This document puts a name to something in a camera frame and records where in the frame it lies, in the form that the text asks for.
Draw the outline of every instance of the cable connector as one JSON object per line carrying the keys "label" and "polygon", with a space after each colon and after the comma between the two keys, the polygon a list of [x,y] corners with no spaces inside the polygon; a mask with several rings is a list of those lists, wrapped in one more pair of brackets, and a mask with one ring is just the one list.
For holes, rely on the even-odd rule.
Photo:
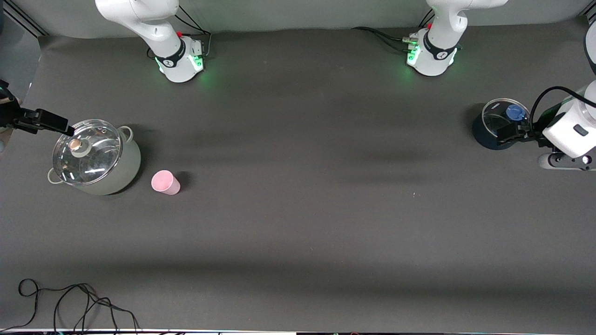
{"label": "cable connector", "polygon": [[418,38],[415,37],[402,37],[402,42],[406,44],[418,45]]}

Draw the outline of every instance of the white wall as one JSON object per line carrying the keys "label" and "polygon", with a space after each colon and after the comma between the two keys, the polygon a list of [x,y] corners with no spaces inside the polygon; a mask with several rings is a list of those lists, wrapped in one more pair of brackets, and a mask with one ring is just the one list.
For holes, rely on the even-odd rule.
{"label": "white wall", "polygon": [[37,38],[5,16],[0,35],[0,79],[10,84],[8,89],[15,96],[25,98],[40,55]]}
{"label": "white wall", "polygon": [[[106,21],[94,0],[15,0],[53,35],[79,38],[132,36]],[[425,0],[180,0],[204,29],[267,31],[301,28],[414,27],[428,11]],[[531,24],[576,16],[590,0],[510,0],[491,10],[468,12],[471,25]],[[176,30],[192,29],[170,20]]]}

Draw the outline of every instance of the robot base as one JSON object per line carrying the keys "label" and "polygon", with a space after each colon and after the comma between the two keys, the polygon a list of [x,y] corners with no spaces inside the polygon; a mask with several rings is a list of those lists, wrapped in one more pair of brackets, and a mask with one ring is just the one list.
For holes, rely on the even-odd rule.
{"label": "robot base", "polygon": [[418,32],[410,34],[409,37],[417,38],[419,42],[414,49],[414,53],[408,54],[406,64],[415,68],[416,71],[420,72],[422,75],[434,77],[441,75],[443,72],[445,72],[445,70],[447,70],[447,67],[453,64],[453,59],[457,49],[455,49],[455,51],[451,55],[447,56],[444,60],[434,59],[433,54],[424,47],[424,43],[420,42],[423,40],[424,35],[428,31],[428,29],[423,28]]}
{"label": "robot base", "polygon": [[184,56],[178,61],[175,67],[162,66],[159,61],[159,70],[166,75],[171,82],[183,83],[191,80],[197,73],[203,71],[203,45],[201,41],[195,41],[190,37],[181,37],[186,45]]}
{"label": "robot base", "polygon": [[596,151],[592,150],[578,158],[571,158],[564,153],[542,154],[538,157],[538,165],[547,170],[594,171],[596,166],[593,164],[592,154],[596,154]]}

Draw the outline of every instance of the black cable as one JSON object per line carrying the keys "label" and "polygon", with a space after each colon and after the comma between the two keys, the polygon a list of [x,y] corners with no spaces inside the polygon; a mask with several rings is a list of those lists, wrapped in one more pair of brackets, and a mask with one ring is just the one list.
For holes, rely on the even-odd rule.
{"label": "black cable", "polygon": [[409,50],[407,50],[407,49],[398,48],[392,44],[392,42],[401,42],[402,41],[401,38],[396,38],[396,37],[390,36],[390,35],[385,34],[377,29],[373,29],[373,28],[369,28],[369,27],[355,27],[352,29],[364,30],[367,32],[371,32],[376,37],[378,37],[381,40],[381,42],[385,43],[389,48],[397,50],[397,51],[405,52],[405,53],[409,52]]}
{"label": "black cable", "polygon": [[[29,294],[24,294],[23,293],[23,284],[25,282],[30,281],[31,283],[33,283],[33,285],[35,286],[35,291]],[[119,311],[119,312],[125,312],[127,314],[130,314],[130,316],[132,317],[132,321],[135,327],[135,333],[137,333],[138,329],[141,328],[139,325],[138,320],[136,319],[136,316],[129,310],[127,309],[123,309],[120,308],[114,304],[112,304],[112,302],[110,301],[109,298],[107,297],[102,297],[100,298],[96,292],[95,289],[87,284],[87,283],[79,283],[79,284],[73,284],[73,285],[69,285],[67,287],[61,288],[61,289],[46,289],[45,287],[40,287],[39,284],[31,279],[31,278],[26,278],[20,281],[20,283],[18,284],[18,293],[20,294],[20,296],[22,297],[30,297],[35,295],[35,304],[33,307],[33,315],[31,316],[31,318],[24,324],[22,325],[15,325],[12,327],[8,327],[5,329],[0,330],[0,333],[3,333],[7,330],[10,329],[14,329],[14,328],[21,328],[21,327],[26,327],[27,325],[29,325],[33,319],[35,319],[35,316],[37,315],[37,311],[38,311],[38,306],[39,306],[39,295],[41,293],[41,291],[51,291],[51,292],[58,292],[58,291],[65,291],[60,298],[58,299],[58,302],[56,303],[56,306],[54,307],[54,317],[53,317],[53,326],[54,326],[54,332],[57,333],[57,327],[56,327],[56,319],[57,319],[57,315],[58,315],[58,309],[60,308],[60,302],[62,302],[62,299],[72,290],[74,289],[79,289],[80,291],[82,291],[83,293],[85,293],[87,295],[87,303],[85,306],[85,311],[83,313],[83,316],[79,318],[79,320],[77,321],[77,323],[74,325],[74,329],[73,331],[76,332],[76,327],[77,325],[81,323],[81,334],[83,334],[84,330],[85,330],[85,317],[87,316],[87,313],[89,313],[89,311],[91,311],[91,309],[95,306],[95,305],[101,305],[101,306],[106,306],[108,308],[110,308],[110,314],[111,314],[111,319],[112,319],[112,323],[114,324],[114,329],[118,330],[119,327],[116,324],[116,319],[114,317],[114,311]]]}
{"label": "black cable", "polygon": [[422,26],[423,26],[423,27],[424,27],[424,26],[426,26],[426,25],[427,25],[427,24],[430,22],[430,20],[432,20],[432,19],[433,19],[433,17],[434,17],[434,14],[433,14],[433,15],[431,15],[431,16],[429,17],[429,19],[428,19],[428,20],[426,20],[426,22],[424,22],[424,23],[422,24]]}
{"label": "black cable", "polygon": [[188,13],[184,10],[184,8],[182,6],[179,6],[180,9],[184,12],[184,14],[186,14],[186,16],[197,26],[198,30],[201,30],[203,33],[207,34],[207,35],[211,35],[210,32],[204,30],[203,28],[201,28],[201,26],[198,25],[198,23],[193,19],[193,17],[191,17],[190,15],[188,15]]}
{"label": "black cable", "polygon": [[190,23],[188,23],[188,22],[184,21],[183,19],[181,19],[181,18],[180,18],[180,16],[178,16],[178,15],[174,15],[174,16],[175,16],[175,17],[176,17],[176,18],[177,18],[177,19],[178,19],[180,22],[182,22],[183,24],[186,24],[186,25],[187,25],[187,26],[189,26],[190,28],[193,28],[193,29],[195,29],[195,30],[198,30],[198,31],[200,31],[200,32],[203,32],[203,30],[202,30],[202,29],[199,29],[198,27],[195,27],[195,26],[193,26],[192,24],[190,24]]}
{"label": "black cable", "polygon": [[433,11],[433,9],[431,8],[430,11],[428,13],[426,13],[426,15],[422,18],[422,20],[420,20],[420,23],[418,24],[418,27],[422,27],[422,22],[424,22],[426,20],[426,17],[429,16],[429,14]]}
{"label": "black cable", "polygon": [[538,104],[540,103],[540,100],[542,100],[542,98],[549,93],[550,91],[554,91],[554,90],[560,90],[560,91],[564,91],[566,93],[568,93],[569,95],[571,95],[572,97],[576,98],[577,100],[588,104],[594,108],[596,108],[596,103],[593,101],[590,101],[584,97],[582,97],[581,95],[577,94],[576,92],[572,91],[569,88],[563,87],[563,86],[553,86],[553,87],[549,87],[547,89],[544,90],[544,92],[540,93],[540,95],[538,95],[538,98],[536,99],[536,101],[534,102],[534,106],[532,106],[532,111],[530,111],[530,134],[532,137],[536,138],[536,133],[534,132],[534,114],[536,113],[536,108],[538,108]]}
{"label": "black cable", "polygon": [[583,14],[584,14],[584,15],[586,15],[588,12],[590,12],[590,11],[592,10],[592,8],[594,8],[594,6],[596,6],[596,2],[595,2],[595,3],[593,3],[593,4],[590,6],[590,8],[588,8],[587,10],[585,10],[585,11],[583,12]]}
{"label": "black cable", "polygon": [[365,31],[371,32],[371,33],[373,33],[375,35],[381,35],[382,37],[384,37],[386,39],[390,39],[392,41],[398,41],[398,42],[401,42],[402,41],[402,39],[399,38],[399,37],[393,37],[391,35],[385,34],[384,32],[382,32],[380,30],[377,30],[375,28],[370,28],[370,27],[354,27],[352,29],[365,30]]}

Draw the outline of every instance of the gray table surface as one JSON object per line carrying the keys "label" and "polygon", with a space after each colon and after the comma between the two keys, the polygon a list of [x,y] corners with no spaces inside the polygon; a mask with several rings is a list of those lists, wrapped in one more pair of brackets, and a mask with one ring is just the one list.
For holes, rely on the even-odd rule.
{"label": "gray table surface", "polygon": [[[26,107],[129,125],[142,170],[113,196],[50,185],[58,135],[15,132],[0,325],[28,319],[17,284],[32,277],[89,282],[145,328],[596,333],[596,173],[542,170],[533,143],[495,152],[470,135],[493,98],[531,106],[590,83],[586,29],[471,27],[441,77],[367,32],[222,33],[182,84],[140,38],[45,40]],[[160,169],[180,194],[151,190]],[[57,297],[31,327],[51,327]],[[65,326],[84,301],[66,299]]]}

